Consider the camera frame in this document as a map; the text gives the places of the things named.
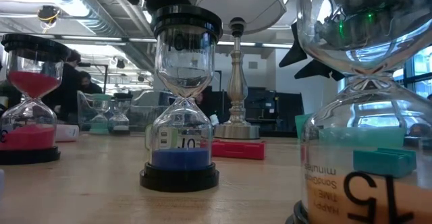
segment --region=ceiling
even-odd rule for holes
[[[115,28],[116,34],[119,36],[127,37],[151,37],[151,31],[145,21],[145,15],[141,14],[134,16],[135,21],[132,19],[130,5],[126,0],[83,0],[88,1],[91,4],[92,12],[94,16],[102,16]],[[86,27],[87,20],[76,19],[75,13],[80,11],[74,10],[69,11],[61,5],[59,0],[0,0],[0,32],[25,32],[25,33],[37,33],[40,34],[44,30],[44,24],[36,17],[36,13],[43,5],[53,5],[60,7],[62,12],[59,19],[56,21],[55,26],[48,29],[46,34],[69,34],[69,35],[83,35],[83,36],[101,36],[101,34],[95,33],[94,30]],[[274,27],[258,32],[256,34],[250,34],[242,37],[243,42],[262,42],[262,43],[292,43],[292,33],[289,25],[295,20],[296,17],[296,2],[295,0],[288,0],[286,3],[287,12],[282,16],[281,20],[278,21]],[[233,40],[231,36],[224,35],[222,40]],[[150,70],[153,65],[152,61],[155,56],[155,44],[154,43],[95,43],[95,42],[82,42],[82,41],[61,41],[67,44],[87,44],[93,45],[85,49],[83,46],[77,46],[76,49],[81,52],[82,58],[85,61],[93,63],[102,63],[109,66],[110,72],[116,70],[114,57],[126,59],[131,63],[126,63],[125,70],[131,74],[144,69]],[[217,48],[218,53],[229,53],[231,47]],[[271,53],[272,49],[252,48],[244,47],[243,52],[246,54],[260,54],[263,58]]]

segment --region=desk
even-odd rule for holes
[[[60,161],[2,166],[2,224],[283,224],[300,200],[297,139],[264,138],[264,161],[214,158],[219,186],[162,193],[139,184],[141,137],[82,135]]]

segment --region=sand timer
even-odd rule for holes
[[[111,96],[106,94],[93,94],[93,109],[96,110],[97,115],[90,120],[90,133],[91,134],[108,134],[108,119],[105,113],[109,110],[109,101]]]
[[[196,6],[172,5],[157,10],[152,25],[155,72],[177,99],[153,123],[150,161],[141,172],[141,184],[164,192],[212,188],[219,182],[211,162],[213,127],[194,97],[213,77],[221,20]]]
[[[109,133],[112,135],[129,135],[129,119],[126,113],[130,108],[132,94],[115,93],[114,94],[114,115],[109,118]]]
[[[26,34],[6,34],[1,44],[9,53],[7,79],[26,99],[1,117],[0,165],[58,160],[57,117],[41,97],[60,85],[63,62],[70,50]]]
[[[302,202],[288,223],[431,222],[432,106],[392,78],[432,43],[431,7],[298,0],[301,47],[348,85],[303,126]]]

